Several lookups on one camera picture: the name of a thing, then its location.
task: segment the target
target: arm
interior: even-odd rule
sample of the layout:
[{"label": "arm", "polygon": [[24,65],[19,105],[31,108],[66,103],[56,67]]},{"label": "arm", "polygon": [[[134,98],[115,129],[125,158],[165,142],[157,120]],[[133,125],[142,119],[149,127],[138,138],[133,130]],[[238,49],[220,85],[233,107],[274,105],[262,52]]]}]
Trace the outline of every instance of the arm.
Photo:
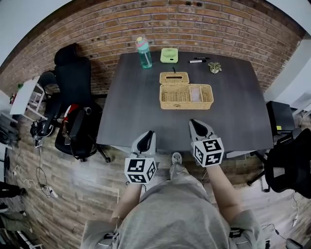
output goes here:
[{"label": "arm", "polygon": [[219,212],[225,220],[230,223],[236,215],[242,212],[236,190],[219,165],[207,167],[207,172],[219,207]]},{"label": "arm", "polygon": [[126,187],[124,195],[118,202],[116,209],[111,215],[110,222],[112,224],[117,224],[118,220],[123,221],[131,210],[139,204],[141,188],[141,184],[131,183]]}]

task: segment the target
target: chair armrest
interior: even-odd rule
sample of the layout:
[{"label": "chair armrest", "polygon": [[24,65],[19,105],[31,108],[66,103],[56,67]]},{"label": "chair armrest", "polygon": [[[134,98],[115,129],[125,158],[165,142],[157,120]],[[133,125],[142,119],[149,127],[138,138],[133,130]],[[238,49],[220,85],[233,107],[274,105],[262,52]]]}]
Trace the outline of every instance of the chair armrest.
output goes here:
[{"label": "chair armrest", "polygon": [[78,115],[76,116],[76,118],[74,120],[74,123],[72,125],[71,131],[69,134],[69,137],[71,139],[75,139],[77,137],[85,115],[86,115],[86,111],[84,111],[84,110],[80,110],[78,112]]},{"label": "chair armrest", "polygon": [[44,134],[44,135],[47,135],[48,130],[49,130],[49,127],[50,127],[50,125],[51,125],[52,122],[53,122],[53,119],[54,119],[54,116],[53,116],[53,115],[49,116],[48,120],[47,120],[46,123],[44,124],[44,129],[43,129],[43,134]]},{"label": "chair armrest", "polygon": [[286,136],[280,138],[276,144],[281,144],[281,143],[288,143],[292,140],[295,140],[298,135],[301,133],[300,128],[295,128],[291,133],[287,134]]}]

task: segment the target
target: gray shirt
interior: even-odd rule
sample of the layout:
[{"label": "gray shirt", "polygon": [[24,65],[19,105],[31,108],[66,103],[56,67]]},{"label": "gray shirt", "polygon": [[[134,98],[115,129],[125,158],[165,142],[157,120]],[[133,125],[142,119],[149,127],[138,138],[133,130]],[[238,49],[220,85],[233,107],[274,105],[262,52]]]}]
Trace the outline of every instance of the gray shirt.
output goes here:
[{"label": "gray shirt", "polygon": [[108,231],[109,226],[98,224],[94,232],[87,226],[82,249],[102,248],[102,244],[118,249],[265,248],[262,229],[250,210],[228,224],[206,192],[194,184],[166,182],[151,188],[115,230],[113,243],[101,240],[104,234],[113,232],[111,226]]}]

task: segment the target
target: person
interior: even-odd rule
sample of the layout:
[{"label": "person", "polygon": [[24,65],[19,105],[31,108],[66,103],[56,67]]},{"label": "person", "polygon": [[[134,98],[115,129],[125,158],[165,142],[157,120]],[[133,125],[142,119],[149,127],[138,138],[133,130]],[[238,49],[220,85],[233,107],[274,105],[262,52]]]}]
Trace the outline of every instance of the person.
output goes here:
[{"label": "person", "polygon": [[0,198],[12,198],[26,193],[24,188],[0,181]]},{"label": "person", "polygon": [[118,249],[265,248],[260,224],[250,210],[242,209],[220,166],[207,167],[207,173],[219,211],[175,152],[171,180],[152,187],[142,198],[142,185],[129,184],[112,213],[110,227],[97,223],[91,231],[90,223],[86,224],[81,249],[95,248],[98,242]]}]

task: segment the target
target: dark gray table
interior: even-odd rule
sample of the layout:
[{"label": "dark gray table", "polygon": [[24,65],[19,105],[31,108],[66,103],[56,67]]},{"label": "dark gray table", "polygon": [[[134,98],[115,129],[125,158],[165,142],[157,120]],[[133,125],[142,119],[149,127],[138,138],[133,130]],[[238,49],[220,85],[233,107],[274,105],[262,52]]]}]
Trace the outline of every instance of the dark gray table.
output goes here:
[{"label": "dark gray table", "polygon": [[[178,63],[160,62],[151,52],[153,66],[143,69],[138,53],[122,54],[104,105],[97,143],[130,147],[143,132],[156,132],[157,149],[190,150],[189,120],[209,124],[222,138],[225,151],[273,147],[265,101],[250,62],[227,56],[179,52]],[[222,72],[212,74],[207,63],[189,64],[194,57],[220,62]],[[159,102],[161,72],[185,71],[190,83],[210,84],[214,103],[210,110],[162,110]]]}]

